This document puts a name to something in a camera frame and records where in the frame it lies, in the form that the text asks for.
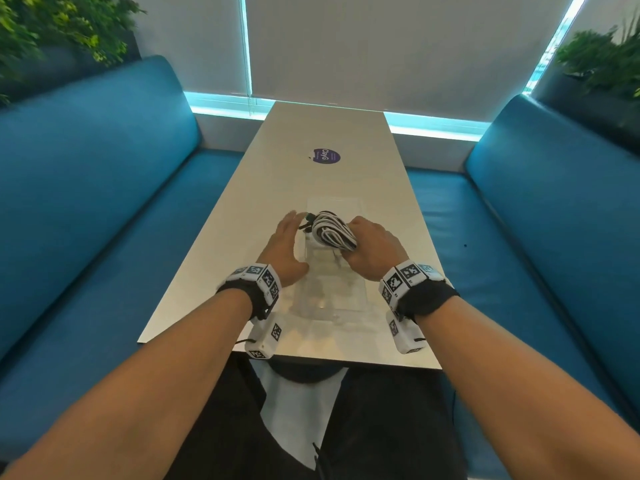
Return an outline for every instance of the black pants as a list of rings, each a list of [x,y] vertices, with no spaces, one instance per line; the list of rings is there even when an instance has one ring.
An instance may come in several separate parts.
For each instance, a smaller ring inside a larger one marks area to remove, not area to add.
[[[267,431],[241,360],[229,359],[165,480],[466,480],[441,372],[350,368],[315,472]]]

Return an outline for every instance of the black planter box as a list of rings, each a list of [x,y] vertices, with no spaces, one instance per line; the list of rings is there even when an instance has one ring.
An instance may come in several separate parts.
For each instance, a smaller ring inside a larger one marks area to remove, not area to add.
[[[127,44],[127,53],[122,56],[123,63],[140,60],[140,50],[133,32],[124,32],[122,40]],[[107,67],[94,61],[91,54],[68,47],[44,47],[42,53],[41,59],[23,61],[20,81],[0,80],[0,94],[9,96],[12,104],[117,67]]]
[[[584,83],[555,70],[534,93],[540,103],[640,156],[640,99],[586,91]]]

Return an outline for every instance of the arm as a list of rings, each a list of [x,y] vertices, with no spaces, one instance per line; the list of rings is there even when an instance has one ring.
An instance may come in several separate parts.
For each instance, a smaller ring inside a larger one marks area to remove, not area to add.
[[[304,214],[278,224],[258,262],[283,286],[308,271],[293,256]],[[252,304],[220,292],[101,380],[17,460],[3,480],[161,480],[216,385]]]
[[[388,231],[362,217],[344,253],[370,280],[408,259]],[[558,366],[459,297],[418,317],[460,398],[514,479],[640,478],[640,436]]]

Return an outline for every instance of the person's left arm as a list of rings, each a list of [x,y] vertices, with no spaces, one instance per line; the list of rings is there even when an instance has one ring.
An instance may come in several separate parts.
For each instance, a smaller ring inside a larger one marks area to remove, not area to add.
[[[308,271],[293,255],[303,217],[287,214],[257,260],[273,266],[283,287]],[[82,396],[3,480],[161,480],[251,312],[242,290],[208,299]]]

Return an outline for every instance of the light gray floor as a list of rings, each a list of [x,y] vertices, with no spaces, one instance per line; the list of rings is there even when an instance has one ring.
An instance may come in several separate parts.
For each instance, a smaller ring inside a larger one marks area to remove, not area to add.
[[[309,468],[316,468],[312,443],[322,444],[347,369],[318,384],[306,385],[280,377],[266,362],[251,363],[267,392],[261,413],[265,426],[284,450]]]

